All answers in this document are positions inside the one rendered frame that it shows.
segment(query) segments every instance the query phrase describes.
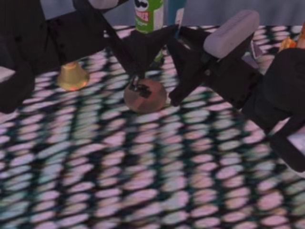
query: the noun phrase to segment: white robot part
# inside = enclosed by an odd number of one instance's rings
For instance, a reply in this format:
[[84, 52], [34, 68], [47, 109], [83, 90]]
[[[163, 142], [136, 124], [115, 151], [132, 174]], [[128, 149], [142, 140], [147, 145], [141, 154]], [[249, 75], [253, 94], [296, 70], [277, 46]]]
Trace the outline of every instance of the white robot part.
[[119, 3], [119, 0], [89, 0], [91, 5], [99, 10], [111, 9], [116, 7]]
[[0, 66], [0, 83], [8, 80], [14, 74], [15, 71]]
[[212, 56], [222, 59], [254, 33], [258, 26], [258, 12], [242, 10], [210, 34], [203, 48]]

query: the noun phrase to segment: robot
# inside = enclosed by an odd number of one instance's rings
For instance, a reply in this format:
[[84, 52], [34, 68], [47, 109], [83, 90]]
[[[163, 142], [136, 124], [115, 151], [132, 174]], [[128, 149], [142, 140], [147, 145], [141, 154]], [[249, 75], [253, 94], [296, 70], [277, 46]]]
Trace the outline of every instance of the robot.
[[[145, 81], [145, 72], [167, 45], [179, 77], [169, 94], [173, 106], [196, 87], [210, 87], [263, 129], [271, 148], [296, 174], [305, 177], [305, 150], [299, 141], [305, 124], [305, 109], [299, 102], [305, 96], [305, 50], [279, 52], [265, 75], [247, 64], [243, 56], [259, 26], [257, 12], [242, 10], [213, 33], [181, 27], [179, 38], [187, 48], [175, 37], [178, 25], [147, 35], [133, 31], [122, 40], [101, 9], [88, 0], [73, 0], [73, 5], [75, 12], [45, 20], [40, 0], [0, 0], [0, 15], [5, 18], [0, 20], [1, 113], [12, 113], [30, 96], [36, 75], [105, 47], [111, 48], [130, 75], [126, 93], [149, 103], [159, 102], [160, 98], [150, 99], [163, 92], [161, 88], [153, 90]], [[274, 133], [283, 120], [288, 122]]]

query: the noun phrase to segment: green bottle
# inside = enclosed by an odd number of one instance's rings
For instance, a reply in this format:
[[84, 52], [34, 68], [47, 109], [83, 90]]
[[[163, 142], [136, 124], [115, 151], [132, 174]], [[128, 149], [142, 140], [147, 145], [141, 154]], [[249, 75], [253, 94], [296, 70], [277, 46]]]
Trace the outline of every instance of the green bottle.
[[[134, 0], [135, 27], [142, 33], [150, 33], [163, 27], [163, 0]], [[162, 51], [154, 59], [153, 67], [160, 67], [164, 63]]]

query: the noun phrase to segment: pringles logo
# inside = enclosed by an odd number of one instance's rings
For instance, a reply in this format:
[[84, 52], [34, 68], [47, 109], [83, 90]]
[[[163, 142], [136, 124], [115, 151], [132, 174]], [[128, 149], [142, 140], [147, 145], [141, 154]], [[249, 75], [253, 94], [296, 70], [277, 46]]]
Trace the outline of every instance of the pringles logo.
[[149, 12], [147, 11], [149, 7], [148, 0], [134, 0], [135, 14], [144, 22], [149, 21]]

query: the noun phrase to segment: table surface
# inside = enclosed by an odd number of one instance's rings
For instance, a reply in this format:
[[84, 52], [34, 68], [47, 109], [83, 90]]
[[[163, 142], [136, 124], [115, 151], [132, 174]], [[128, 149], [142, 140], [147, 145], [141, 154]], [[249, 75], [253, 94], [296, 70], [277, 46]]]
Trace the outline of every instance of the table surface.
[[[262, 72], [300, 30], [259, 28]], [[305, 180], [216, 93], [200, 87], [180, 107], [139, 115], [124, 105], [128, 76], [109, 50], [81, 63], [86, 88], [65, 92], [57, 72], [40, 75], [0, 125], [1, 229], [305, 228]], [[177, 84], [170, 56], [148, 76], [168, 92]]]

